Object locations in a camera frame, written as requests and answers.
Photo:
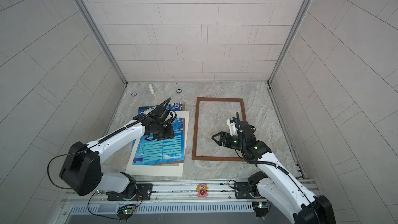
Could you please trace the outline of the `cream white mat board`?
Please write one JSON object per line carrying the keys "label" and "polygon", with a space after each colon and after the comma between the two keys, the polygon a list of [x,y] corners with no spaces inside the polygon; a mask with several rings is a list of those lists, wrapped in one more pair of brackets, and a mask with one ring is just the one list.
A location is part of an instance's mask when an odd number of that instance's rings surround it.
{"label": "cream white mat board", "polygon": [[[188,111],[177,111],[177,117],[184,118],[186,125],[185,125],[185,132],[188,135],[188,123],[189,123],[189,112]],[[138,138],[133,141],[132,146],[134,144],[138,144],[141,138]],[[160,164],[155,166],[134,166],[132,163],[131,157],[129,158],[127,167],[125,172],[130,175],[135,176],[170,176],[170,177],[182,177],[183,173],[183,163],[179,164]]]}

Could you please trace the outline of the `blue poster photo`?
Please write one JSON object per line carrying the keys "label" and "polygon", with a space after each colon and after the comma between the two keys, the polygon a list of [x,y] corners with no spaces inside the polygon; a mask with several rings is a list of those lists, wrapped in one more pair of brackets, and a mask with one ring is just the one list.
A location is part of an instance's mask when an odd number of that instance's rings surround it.
{"label": "blue poster photo", "polygon": [[181,163],[185,154],[185,119],[177,117],[173,122],[175,137],[168,140],[156,141],[152,135],[141,137],[138,144],[134,144],[131,153],[134,166],[155,166],[166,163]]}

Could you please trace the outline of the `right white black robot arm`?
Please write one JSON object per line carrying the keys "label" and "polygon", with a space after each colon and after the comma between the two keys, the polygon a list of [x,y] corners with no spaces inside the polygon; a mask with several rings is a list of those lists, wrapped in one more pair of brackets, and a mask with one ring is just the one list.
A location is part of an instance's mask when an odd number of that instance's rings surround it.
{"label": "right white black robot arm", "polygon": [[334,224],[331,202],[316,196],[279,162],[272,150],[255,136],[256,128],[239,117],[227,121],[229,132],[211,138],[218,146],[240,151],[242,159],[255,165],[259,172],[248,178],[254,198],[265,198],[276,206],[292,224]]}

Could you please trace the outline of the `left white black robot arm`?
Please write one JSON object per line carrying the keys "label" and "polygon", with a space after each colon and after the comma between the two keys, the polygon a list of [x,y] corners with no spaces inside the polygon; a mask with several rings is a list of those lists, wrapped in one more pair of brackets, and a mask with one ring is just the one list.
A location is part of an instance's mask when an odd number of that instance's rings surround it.
{"label": "left white black robot arm", "polygon": [[78,195],[85,196],[95,190],[109,191],[130,199],[135,196],[136,181],[130,175],[105,173],[102,164],[125,145],[141,137],[155,141],[172,139],[172,122],[177,115],[168,110],[169,100],[145,111],[116,131],[84,144],[73,144],[65,155],[59,177]]}

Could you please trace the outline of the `brown wooden picture frame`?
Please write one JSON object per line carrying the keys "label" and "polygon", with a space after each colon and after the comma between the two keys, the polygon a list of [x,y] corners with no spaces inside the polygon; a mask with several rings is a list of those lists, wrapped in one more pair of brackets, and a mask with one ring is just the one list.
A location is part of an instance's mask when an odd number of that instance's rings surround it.
{"label": "brown wooden picture frame", "polygon": [[198,97],[195,110],[195,123],[193,132],[193,145],[192,145],[192,160],[193,161],[228,161],[228,162],[243,162],[243,159],[239,157],[206,157],[197,155],[197,143],[198,143],[198,127],[199,127],[199,115],[200,115],[200,103],[201,102],[239,102],[242,118],[246,121],[246,111],[244,106],[244,100],[239,98],[222,98],[222,97]]}

